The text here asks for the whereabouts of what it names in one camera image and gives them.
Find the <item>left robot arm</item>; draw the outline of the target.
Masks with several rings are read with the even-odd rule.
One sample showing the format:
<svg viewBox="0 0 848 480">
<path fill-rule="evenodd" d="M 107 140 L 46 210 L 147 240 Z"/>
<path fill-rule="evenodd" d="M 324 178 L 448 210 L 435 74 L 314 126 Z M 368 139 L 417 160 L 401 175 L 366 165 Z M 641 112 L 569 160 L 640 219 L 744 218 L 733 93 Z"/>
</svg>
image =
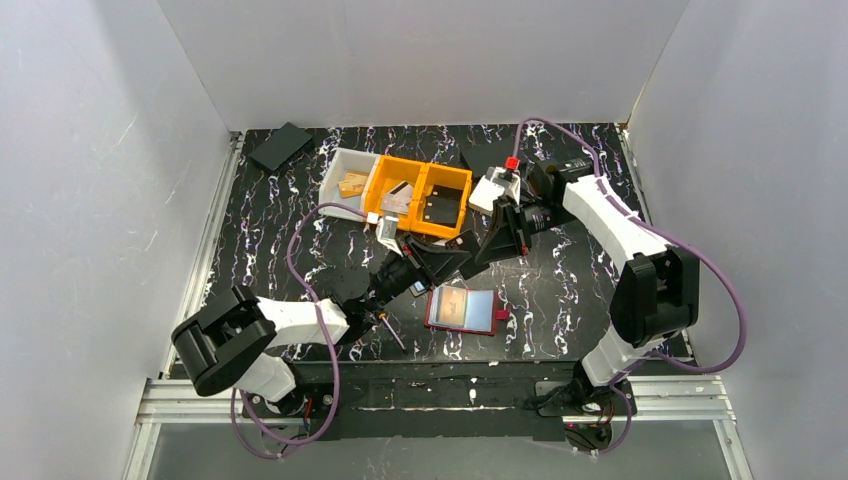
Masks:
<svg viewBox="0 0 848 480">
<path fill-rule="evenodd" d="M 268 349 L 291 344 L 334 349 L 352 343 L 378 323 L 385 306 L 405 290 L 432 289 L 477 254 L 475 243 L 461 238 L 439 246 L 405 235 L 398 244 L 376 272 L 354 281 L 352 295 L 336 290 L 317 301 L 280 301 L 235 285 L 213 299 L 171 334 L 195 392 L 208 397 L 239 389 L 280 401 L 296 390 L 297 377 Z"/>
</svg>

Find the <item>red card holder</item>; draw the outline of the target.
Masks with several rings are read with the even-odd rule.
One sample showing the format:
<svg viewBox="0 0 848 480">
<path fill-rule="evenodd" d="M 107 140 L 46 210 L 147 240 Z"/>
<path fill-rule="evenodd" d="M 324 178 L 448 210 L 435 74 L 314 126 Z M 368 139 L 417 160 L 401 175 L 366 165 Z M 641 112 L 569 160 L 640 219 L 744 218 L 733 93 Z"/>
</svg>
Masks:
<svg viewBox="0 0 848 480">
<path fill-rule="evenodd" d="M 497 327 L 505 322 L 511 315 L 494 290 L 466 289 L 468 292 L 465 324 L 463 327 L 450 327 L 440 324 L 438 321 L 438 302 L 440 298 L 440 286 L 433 290 L 428 299 L 425 325 L 440 330 L 470 333 L 485 336 L 494 336 Z"/>
</svg>

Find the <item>grey card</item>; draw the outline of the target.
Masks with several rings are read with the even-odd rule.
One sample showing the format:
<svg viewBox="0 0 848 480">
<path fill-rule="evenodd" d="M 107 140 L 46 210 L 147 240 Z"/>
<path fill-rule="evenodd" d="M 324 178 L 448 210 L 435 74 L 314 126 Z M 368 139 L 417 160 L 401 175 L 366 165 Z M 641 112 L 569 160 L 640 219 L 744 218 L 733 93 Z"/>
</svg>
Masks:
<svg viewBox="0 0 848 480">
<path fill-rule="evenodd" d="M 446 202 L 459 203 L 464 195 L 462 189 L 450 188 L 442 185 L 434 185 L 432 191 L 427 195 L 426 202 L 428 206 L 435 207 L 437 204 Z"/>
</svg>

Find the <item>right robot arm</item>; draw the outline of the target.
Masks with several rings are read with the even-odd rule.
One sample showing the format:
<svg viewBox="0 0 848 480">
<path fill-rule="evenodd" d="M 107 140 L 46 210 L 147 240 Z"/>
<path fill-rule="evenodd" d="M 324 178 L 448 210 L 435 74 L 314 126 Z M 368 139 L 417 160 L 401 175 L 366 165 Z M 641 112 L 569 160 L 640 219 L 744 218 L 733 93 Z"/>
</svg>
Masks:
<svg viewBox="0 0 848 480">
<path fill-rule="evenodd" d="M 611 258 L 618 282 L 610 302 L 611 325 L 574 367 L 554 397 L 587 403 L 622 382 L 635 365 L 698 317 L 698 259 L 639 225 L 609 182 L 587 162 L 543 162 L 519 177 L 507 159 L 478 181 L 469 206 L 491 218 L 476 263 L 528 254 L 533 235 L 578 221 Z"/>
</svg>

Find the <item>black VIP card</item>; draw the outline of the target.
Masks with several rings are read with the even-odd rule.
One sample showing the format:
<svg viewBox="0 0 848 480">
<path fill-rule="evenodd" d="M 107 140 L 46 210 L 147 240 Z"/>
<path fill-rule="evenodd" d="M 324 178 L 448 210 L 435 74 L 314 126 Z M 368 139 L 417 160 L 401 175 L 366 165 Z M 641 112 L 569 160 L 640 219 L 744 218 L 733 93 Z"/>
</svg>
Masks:
<svg viewBox="0 0 848 480">
<path fill-rule="evenodd" d="M 435 207 L 425 201 L 422 219 L 431 224 L 453 228 L 459 221 L 460 203 L 446 202 Z"/>
<path fill-rule="evenodd" d="M 463 231 L 458 237 L 457 245 L 460 250 L 463 250 L 470 255 L 470 257 L 459 267 L 460 275 L 464 280 L 470 280 L 490 268 L 490 264 L 488 262 L 477 259 L 477 256 L 480 253 L 480 245 L 472 230 Z"/>
</svg>

